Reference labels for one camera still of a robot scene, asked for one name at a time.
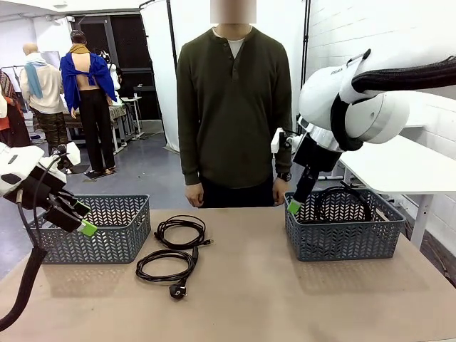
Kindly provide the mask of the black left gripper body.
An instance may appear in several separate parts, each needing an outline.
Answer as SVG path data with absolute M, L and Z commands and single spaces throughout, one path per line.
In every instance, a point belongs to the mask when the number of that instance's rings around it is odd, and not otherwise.
M 62 172 L 45 172 L 44 169 L 36 166 L 29 176 L 15 184 L 10 190 L 6 190 L 3 198 L 15 202 L 18 191 L 22 190 L 23 208 L 27 210 L 41 208 L 48 211 L 54 206 L 60 207 L 56 201 L 58 194 L 73 195 L 64 188 L 65 186 L 66 176 Z

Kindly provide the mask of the person's right hand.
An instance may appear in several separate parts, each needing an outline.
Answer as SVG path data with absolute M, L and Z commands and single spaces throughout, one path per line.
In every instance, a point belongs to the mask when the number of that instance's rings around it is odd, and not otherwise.
M 185 188 L 185 197 L 193 207 L 201 207 L 204 204 L 204 189 L 202 184 L 187 185 Z

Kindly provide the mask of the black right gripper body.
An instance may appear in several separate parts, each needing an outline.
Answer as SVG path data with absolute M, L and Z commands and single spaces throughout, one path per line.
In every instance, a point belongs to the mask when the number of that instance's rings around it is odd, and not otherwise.
M 306 135 L 294 155 L 293 162 L 316 171 L 332 171 L 340 156 L 340 152 L 327 150 Z

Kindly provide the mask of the person's left hand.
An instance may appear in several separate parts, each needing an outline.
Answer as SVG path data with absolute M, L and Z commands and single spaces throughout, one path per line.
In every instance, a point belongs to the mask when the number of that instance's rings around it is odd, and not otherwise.
M 289 184 L 283 179 L 276 178 L 273 183 L 273 198 L 274 205 L 279 206 L 284 203 L 285 193 L 288 191 Z

